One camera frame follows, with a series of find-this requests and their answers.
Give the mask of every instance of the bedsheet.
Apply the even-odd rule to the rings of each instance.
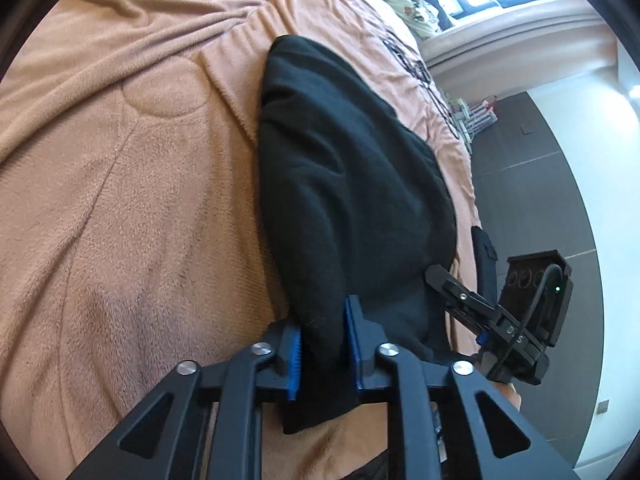
[[[475,288],[468,153],[365,0],[61,0],[0,84],[0,418],[40,480],[65,478],[177,362],[227,359],[287,311],[255,156],[282,34],[343,56],[432,146],[453,272]],[[291,436],[265,410],[266,480],[338,479],[385,447],[384,406]]]

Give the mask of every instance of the fleece blanket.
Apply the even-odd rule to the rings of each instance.
[[[256,163],[283,34],[344,57],[434,149],[453,272],[476,286],[468,153],[364,0],[61,0],[0,84],[0,418],[41,480],[64,479],[177,362],[225,360],[286,313]],[[453,323],[450,338],[475,349]],[[291,436],[265,411],[267,480],[338,479],[385,447],[384,406]]]

